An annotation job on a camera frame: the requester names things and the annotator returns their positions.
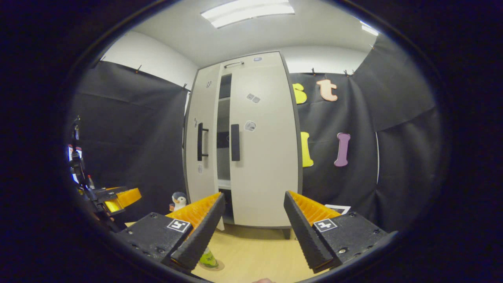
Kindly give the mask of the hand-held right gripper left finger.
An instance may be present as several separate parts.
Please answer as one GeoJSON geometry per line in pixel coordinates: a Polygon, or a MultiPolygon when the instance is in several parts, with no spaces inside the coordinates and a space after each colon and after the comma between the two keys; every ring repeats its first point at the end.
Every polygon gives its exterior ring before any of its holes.
{"type": "Polygon", "coordinates": [[[151,212],[117,233],[117,238],[151,261],[191,272],[203,256],[224,210],[225,197],[218,192],[168,215],[151,212]]]}

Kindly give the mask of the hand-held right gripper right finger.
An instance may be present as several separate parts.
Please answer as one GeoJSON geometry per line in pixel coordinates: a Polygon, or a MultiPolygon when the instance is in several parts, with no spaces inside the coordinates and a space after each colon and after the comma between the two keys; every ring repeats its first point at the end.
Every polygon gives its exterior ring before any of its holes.
{"type": "Polygon", "coordinates": [[[338,213],[296,192],[285,193],[284,209],[314,273],[352,265],[395,239],[395,232],[386,232],[363,215],[338,213]]]}

